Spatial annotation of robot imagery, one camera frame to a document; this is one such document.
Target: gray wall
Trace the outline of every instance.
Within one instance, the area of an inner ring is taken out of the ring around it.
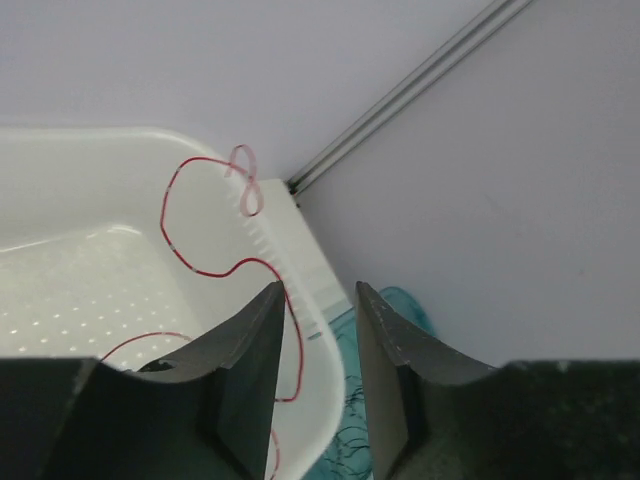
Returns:
[[[168,127],[287,178],[489,2],[2,0],[0,124]]]
[[[482,360],[640,356],[640,2],[538,0],[301,195]]]

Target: white plastic bin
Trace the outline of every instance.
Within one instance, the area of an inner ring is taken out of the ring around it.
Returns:
[[[0,131],[2,355],[100,357],[146,332],[196,337],[274,280],[257,264],[225,279],[198,276],[164,242],[159,215],[167,183],[181,161],[198,155],[225,158],[160,130]],[[305,370],[298,400],[275,406],[275,478],[297,479],[338,426],[344,398],[340,355],[268,218],[242,216],[244,180],[237,174],[225,178],[225,172],[208,163],[185,168],[171,191],[166,227],[199,269],[223,272],[242,258],[259,257],[283,276],[305,338]],[[318,332],[319,339],[307,340]],[[136,369],[182,342],[145,338],[107,361]],[[278,397],[294,393],[298,362],[287,313]],[[267,478],[275,463],[272,445]]]

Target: red string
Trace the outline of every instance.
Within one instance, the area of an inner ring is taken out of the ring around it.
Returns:
[[[271,438],[273,439],[273,444],[276,447],[276,466],[273,467],[273,473],[269,480],[274,480],[276,478],[276,473],[278,473],[278,468],[280,468],[280,443],[278,442],[276,431],[273,428],[271,429]]]
[[[249,170],[248,171],[245,170],[242,167],[239,167],[235,163],[236,162],[237,152],[240,149],[244,150],[245,153],[247,154],[247,157],[249,158]],[[189,165],[190,163],[197,162],[197,161],[212,162],[212,163],[217,163],[219,165],[224,165],[224,166],[228,167],[226,175],[229,175],[231,173],[231,171],[235,170],[235,171],[239,172],[240,174],[242,174],[244,177],[247,178],[247,185],[246,185],[244,193],[242,194],[242,197],[240,199],[241,212],[242,212],[242,214],[244,216],[253,217],[253,216],[257,215],[258,213],[260,213],[260,211],[264,207],[264,198],[262,196],[262,192],[261,192],[260,187],[258,186],[257,182],[255,181],[255,179],[256,179],[256,158],[255,158],[255,155],[254,155],[253,151],[251,150],[251,148],[249,146],[247,146],[247,145],[238,145],[237,147],[235,147],[233,149],[233,151],[231,152],[231,156],[230,156],[230,159],[229,159],[228,162],[226,162],[224,160],[219,160],[217,158],[210,158],[210,157],[192,157],[192,158],[188,158],[187,160],[182,162],[178,166],[176,171],[174,172],[173,176],[171,177],[171,180],[169,181],[169,185],[167,186],[167,189],[164,192],[164,198],[162,200],[162,210],[161,210],[161,213],[160,213],[160,231],[162,232],[162,236],[164,237],[165,241],[169,245],[169,248],[171,249],[171,251],[175,254],[176,257],[178,257],[178,259],[182,262],[182,264],[185,267],[187,267],[192,272],[194,272],[194,273],[196,273],[198,275],[202,275],[204,277],[225,278],[225,277],[228,277],[229,275],[233,274],[238,268],[240,268],[241,266],[243,266],[243,265],[245,265],[247,263],[258,263],[258,264],[263,265],[264,267],[268,268],[269,271],[278,280],[282,281],[282,276],[280,275],[280,273],[278,273],[278,271],[275,269],[275,267],[273,265],[271,265],[269,262],[267,262],[265,260],[262,260],[261,258],[257,258],[257,257],[244,258],[244,259],[240,260],[238,263],[236,263],[229,270],[227,270],[226,272],[222,272],[222,273],[207,272],[207,271],[204,271],[204,270],[199,270],[196,267],[194,267],[178,251],[176,246],[173,244],[173,242],[171,241],[171,238],[169,237],[169,234],[167,233],[165,225],[164,225],[165,218],[166,218],[166,212],[167,212],[167,203],[169,201],[169,194],[171,192],[171,188],[173,187],[173,184],[176,181],[176,178],[178,177],[178,175],[180,174],[182,169],[184,167],[186,167],[187,165]],[[248,197],[249,197],[249,194],[251,192],[253,192],[256,195],[257,202],[258,202],[258,206],[257,206],[256,210],[253,213],[250,213],[249,209],[247,207]],[[287,292],[286,288],[285,288],[284,296],[285,296],[285,300],[286,300],[286,303],[287,303],[287,308],[289,309],[289,312],[291,313],[291,318],[293,320],[293,325],[294,325],[295,330],[296,330],[296,337],[297,337],[297,341],[298,341],[299,362],[298,362],[298,372],[297,372],[297,379],[296,379],[296,389],[295,389],[294,394],[291,397],[276,398],[275,401],[276,402],[290,403],[290,402],[294,402],[294,401],[296,401],[298,399],[298,396],[300,395],[300,390],[302,388],[302,375],[303,375],[303,372],[304,372],[304,341],[303,341],[303,338],[302,338],[302,331],[300,329],[300,324],[298,322],[296,314],[293,311],[293,305],[291,303],[291,298],[290,298],[289,292]]]
[[[125,340],[124,342],[116,345],[115,347],[113,347],[111,350],[109,350],[109,352],[107,352],[107,354],[105,356],[102,357],[102,362],[104,362],[107,358],[109,358],[111,355],[113,355],[114,353],[116,353],[118,350],[120,350],[122,347],[124,347],[125,345],[130,344],[131,342],[135,342],[136,340],[140,340],[142,338],[147,338],[147,337],[155,337],[158,335],[167,335],[169,337],[178,337],[178,338],[182,338],[183,340],[186,340],[187,342],[191,341],[190,337],[187,337],[186,335],[182,335],[181,333],[176,333],[176,332],[151,332],[151,333],[143,333],[142,335],[138,335],[137,337],[133,337],[130,338],[128,340]]]

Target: red wire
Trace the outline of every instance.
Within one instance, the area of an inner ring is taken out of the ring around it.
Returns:
[[[239,167],[235,163],[237,152],[240,149],[243,149],[247,153],[247,156],[249,158],[249,170],[248,171],[245,170],[242,167]],[[261,258],[257,258],[257,257],[244,258],[244,259],[240,260],[238,263],[236,263],[233,267],[231,267],[226,272],[222,272],[222,273],[207,272],[207,271],[204,271],[204,270],[199,270],[196,267],[194,267],[178,251],[178,249],[175,247],[175,245],[171,241],[171,238],[169,237],[169,234],[167,233],[167,230],[166,230],[166,228],[164,226],[166,212],[167,212],[167,203],[168,203],[168,200],[169,200],[169,193],[171,192],[171,188],[173,187],[173,184],[175,183],[176,178],[178,177],[178,175],[180,174],[182,169],[184,167],[186,167],[187,165],[189,165],[190,163],[196,162],[196,161],[213,162],[213,163],[217,163],[219,165],[224,165],[224,166],[228,167],[226,175],[229,175],[232,170],[235,170],[235,171],[239,172],[240,174],[242,174],[243,176],[247,177],[247,186],[246,186],[246,188],[244,190],[244,193],[242,194],[242,197],[240,199],[241,211],[242,211],[242,214],[244,216],[253,217],[253,216],[257,215],[258,213],[260,213],[260,211],[264,207],[264,198],[262,196],[262,192],[260,191],[260,187],[258,186],[258,184],[255,181],[255,178],[256,178],[256,159],[255,159],[255,155],[253,154],[253,151],[251,150],[251,148],[248,145],[238,145],[237,147],[235,147],[233,149],[233,151],[231,152],[231,156],[230,156],[230,159],[229,159],[228,162],[226,162],[224,160],[219,160],[217,158],[210,158],[210,157],[192,157],[192,158],[188,158],[187,160],[183,161],[178,166],[176,171],[174,172],[173,176],[171,177],[171,180],[169,181],[169,185],[167,186],[167,189],[164,192],[164,198],[162,200],[162,210],[161,210],[161,213],[160,213],[160,231],[162,232],[162,236],[164,237],[165,241],[169,245],[169,248],[171,249],[171,251],[175,254],[176,257],[178,257],[178,259],[182,262],[182,264],[185,267],[187,267],[192,272],[194,272],[194,273],[196,273],[198,275],[202,275],[204,277],[225,278],[225,277],[228,277],[229,275],[233,274],[238,268],[240,268],[241,266],[243,266],[243,265],[245,265],[247,263],[258,263],[258,264],[263,265],[264,267],[268,268],[271,271],[271,273],[278,280],[282,281],[282,277],[278,273],[278,271],[275,269],[275,267],[273,265],[271,265],[269,262],[267,262],[265,260],[262,260]],[[258,199],[258,206],[257,206],[256,210],[253,213],[250,213],[248,208],[247,208],[248,196],[249,196],[249,193],[251,191],[253,191],[255,193],[255,195],[257,196],[257,199]],[[293,319],[293,325],[294,325],[295,330],[296,330],[296,336],[297,336],[297,340],[298,340],[299,363],[298,363],[298,372],[297,372],[297,379],[296,379],[296,389],[295,389],[295,392],[294,392],[293,396],[285,397],[285,398],[276,398],[275,401],[276,402],[290,403],[290,402],[294,402],[294,401],[296,401],[298,399],[298,396],[300,395],[300,390],[302,389],[302,376],[303,376],[303,372],[304,372],[304,341],[303,341],[303,338],[302,338],[302,331],[300,329],[300,324],[298,322],[296,314],[293,311],[293,305],[291,303],[291,298],[289,297],[289,292],[287,292],[286,288],[285,288],[284,296],[285,296],[285,300],[286,300],[289,312],[291,313],[291,318]]]
[[[276,473],[278,473],[278,468],[280,468],[280,443],[278,442],[276,431],[273,428],[271,429],[271,438],[273,438],[273,444],[276,447],[276,466],[273,467],[273,473],[269,480],[274,480],[276,478]]]
[[[130,344],[131,342],[135,342],[136,340],[140,340],[142,338],[147,338],[147,337],[155,337],[157,335],[168,335],[170,337],[178,337],[178,338],[182,338],[183,340],[186,340],[187,342],[191,341],[190,337],[187,337],[186,335],[182,335],[181,333],[176,333],[176,332],[151,332],[151,333],[143,333],[142,335],[138,335],[137,337],[133,337],[130,338],[128,340],[125,340],[124,342],[116,345],[115,347],[113,347],[111,350],[109,350],[109,352],[107,352],[107,354],[102,357],[102,362],[104,362],[107,358],[109,358],[111,355],[113,355],[114,353],[116,353],[118,350],[120,350],[122,347],[124,347],[125,345]]]

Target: teal patterned cloth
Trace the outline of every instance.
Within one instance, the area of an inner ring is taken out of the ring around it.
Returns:
[[[404,318],[434,335],[426,313],[409,293],[387,287],[380,295]],[[307,473],[306,480],[366,480],[371,475],[355,319],[355,310],[351,309],[330,322],[344,362],[347,384],[344,414],[331,445]]]

